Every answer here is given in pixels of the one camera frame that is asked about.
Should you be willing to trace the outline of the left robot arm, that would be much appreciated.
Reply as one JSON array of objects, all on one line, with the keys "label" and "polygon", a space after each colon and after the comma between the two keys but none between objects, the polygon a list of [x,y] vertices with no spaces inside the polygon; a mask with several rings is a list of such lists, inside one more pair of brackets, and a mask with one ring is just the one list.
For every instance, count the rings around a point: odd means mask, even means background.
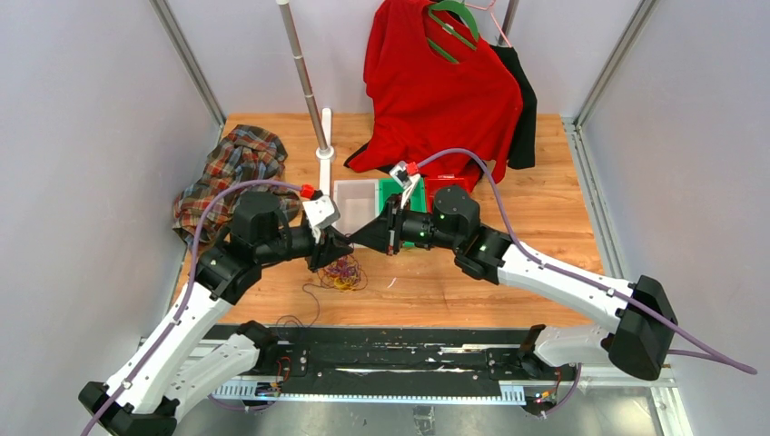
[{"label": "left robot arm", "polygon": [[273,193],[241,195],[230,236],[202,254],[186,290],[149,338],[107,381],[82,388],[78,399],[93,415],[85,434],[100,425],[112,435],[171,435],[191,409],[233,377],[276,368],[278,338],[255,321],[191,366],[184,363],[264,269],[303,259],[316,272],[352,252],[333,226],[341,214],[329,196],[311,190],[302,208],[300,225],[291,227]]}]

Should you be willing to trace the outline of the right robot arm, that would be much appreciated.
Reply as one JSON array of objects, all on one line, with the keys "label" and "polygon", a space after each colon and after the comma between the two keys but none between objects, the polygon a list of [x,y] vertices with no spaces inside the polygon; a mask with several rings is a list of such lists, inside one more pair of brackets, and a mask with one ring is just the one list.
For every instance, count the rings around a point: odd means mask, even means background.
[{"label": "right robot arm", "polygon": [[428,213],[401,207],[400,200],[393,194],[350,241],[387,255],[404,243],[448,249],[475,280],[534,292],[592,320],[569,329],[531,328],[533,343],[518,355],[528,377],[567,363],[611,363],[640,380],[658,379],[677,325],[660,281],[607,277],[540,253],[482,223],[479,204],[458,185],[439,189]]}]

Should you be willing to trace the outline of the white plastic bin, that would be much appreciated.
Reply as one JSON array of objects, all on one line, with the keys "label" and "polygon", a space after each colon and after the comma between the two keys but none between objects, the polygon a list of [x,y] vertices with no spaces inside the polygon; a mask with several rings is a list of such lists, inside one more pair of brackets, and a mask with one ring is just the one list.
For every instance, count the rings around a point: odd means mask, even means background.
[{"label": "white plastic bin", "polygon": [[380,213],[380,187],[376,179],[337,180],[333,200],[341,218],[334,224],[344,234],[353,234]]}]

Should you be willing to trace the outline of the green plastic bin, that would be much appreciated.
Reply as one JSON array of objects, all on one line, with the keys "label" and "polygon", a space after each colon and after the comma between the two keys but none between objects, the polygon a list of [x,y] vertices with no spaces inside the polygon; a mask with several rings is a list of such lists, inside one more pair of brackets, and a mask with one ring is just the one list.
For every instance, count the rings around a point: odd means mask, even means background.
[{"label": "green plastic bin", "polygon": [[[380,184],[380,213],[376,217],[386,219],[384,207],[386,201],[391,195],[401,195],[402,188],[398,187],[394,181],[382,181]],[[410,202],[403,211],[403,225],[401,230],[401,249],[404,245],[407,246],[419,246],[425,245],[427,241],[427,233],[429,229],[429,215],[425,209],[418,208],[414,210],[413,206],[414,192],[410,198]]]}]

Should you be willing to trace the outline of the red plastic bin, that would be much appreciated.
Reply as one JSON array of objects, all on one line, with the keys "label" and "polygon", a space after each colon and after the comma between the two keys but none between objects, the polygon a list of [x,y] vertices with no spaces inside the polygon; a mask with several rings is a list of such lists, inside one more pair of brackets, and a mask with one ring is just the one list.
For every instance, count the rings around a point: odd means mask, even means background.
[{"label": "red plastic bin", "polygon": [[454,177],[454,176],[436,176],[425,177],[423,179],[425,185],[426,197],[432,200],[439,189],[457,185],[462,187],[466,192],[471,193],[476,185],[476,182],[472,178],[466,177]]}]

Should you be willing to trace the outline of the white rack base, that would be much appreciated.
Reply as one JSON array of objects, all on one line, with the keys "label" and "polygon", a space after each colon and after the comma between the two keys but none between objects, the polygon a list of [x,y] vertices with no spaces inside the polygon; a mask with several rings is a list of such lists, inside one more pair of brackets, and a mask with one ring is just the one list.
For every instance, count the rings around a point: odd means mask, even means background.
[{"label": "white rack base", "polygon": [[319,161],[319,188],[328,196],[332,196],[332,163],[336,157],[336,152],[331,144],[332,116],[333,113],[329,107],[321,109],[321,131],[324,146],[319,147],[316,151],[316,157]]}]

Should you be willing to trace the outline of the plaid flannel shirt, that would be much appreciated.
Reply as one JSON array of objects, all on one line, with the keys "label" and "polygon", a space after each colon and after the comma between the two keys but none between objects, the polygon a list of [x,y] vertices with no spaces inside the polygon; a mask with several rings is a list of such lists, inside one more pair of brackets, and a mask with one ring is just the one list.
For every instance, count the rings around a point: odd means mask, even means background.
[{"label": "plaid flannel shirt", "polygon": [[227,188],[250,180],[284,179],[289,154],[277,134],[262,127],[238,124],[208,154],[201,177],[184,188],[173,202],[173,231],[188,246],[203,222],[199,248],[212,243],[232,220],[239,194],[220,199],[202,217],[214,197]]}]

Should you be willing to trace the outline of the red t-shirt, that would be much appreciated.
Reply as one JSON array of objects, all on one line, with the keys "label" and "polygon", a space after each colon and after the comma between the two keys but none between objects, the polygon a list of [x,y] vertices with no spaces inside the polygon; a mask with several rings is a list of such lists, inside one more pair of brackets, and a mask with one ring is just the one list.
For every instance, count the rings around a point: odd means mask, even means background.
[{"label": "red t-shirt", "polygon": [[465,148],[494,163],[499,183],[522,109],[518,84],[484,39],[463,64],[432,54],[424,34],[428,3],[385,1],[376,11],[363,66],[372,137],[345,166],[363,173]]}]

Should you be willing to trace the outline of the black t-shirt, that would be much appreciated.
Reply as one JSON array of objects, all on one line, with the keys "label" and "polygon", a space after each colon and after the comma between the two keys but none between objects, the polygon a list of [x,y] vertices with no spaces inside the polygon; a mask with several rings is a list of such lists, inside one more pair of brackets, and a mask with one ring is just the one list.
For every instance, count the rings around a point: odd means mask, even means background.
[{"label": "black t-shirt", "polygon": [[518,116],[511,146],[508,151],[508,168],[524,170],[536,165],[536,131],[538,98],[513,47],[490,47],[518,84],[522,109]]}]

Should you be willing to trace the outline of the green clothes hanger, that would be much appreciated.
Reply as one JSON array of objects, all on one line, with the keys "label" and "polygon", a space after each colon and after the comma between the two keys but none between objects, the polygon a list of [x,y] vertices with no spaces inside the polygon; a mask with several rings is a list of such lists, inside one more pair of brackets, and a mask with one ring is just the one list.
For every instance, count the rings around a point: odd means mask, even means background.
[{"label": "green clothes hanger", "polygon": [[423,18],[427,47],[441,61],[459,65],[477,52],[479,28],[464,1],[429,1]]}]

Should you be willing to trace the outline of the pink clothes hanger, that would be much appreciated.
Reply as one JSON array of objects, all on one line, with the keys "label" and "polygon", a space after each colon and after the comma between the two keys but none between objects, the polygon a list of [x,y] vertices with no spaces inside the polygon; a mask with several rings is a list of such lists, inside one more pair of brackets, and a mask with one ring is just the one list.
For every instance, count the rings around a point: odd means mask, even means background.
[{"label": "pink clothes hanger", "polygon": [[477,20],[479,31],[485,40],[494,46],[511,48],[506,19],[510,1],[464,1]]}]

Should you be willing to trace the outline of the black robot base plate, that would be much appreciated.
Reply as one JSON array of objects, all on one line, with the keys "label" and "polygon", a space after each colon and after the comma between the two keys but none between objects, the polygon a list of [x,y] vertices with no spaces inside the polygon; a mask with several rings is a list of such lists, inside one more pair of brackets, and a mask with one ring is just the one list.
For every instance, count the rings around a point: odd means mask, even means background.
[{"label": "black robot base plate", "polygon": [[282,393],[361,399],[496,400],[506,382],[566,388],[577,370],[534,355],[522,329],[275,326],[278,342],[244,376]]}]

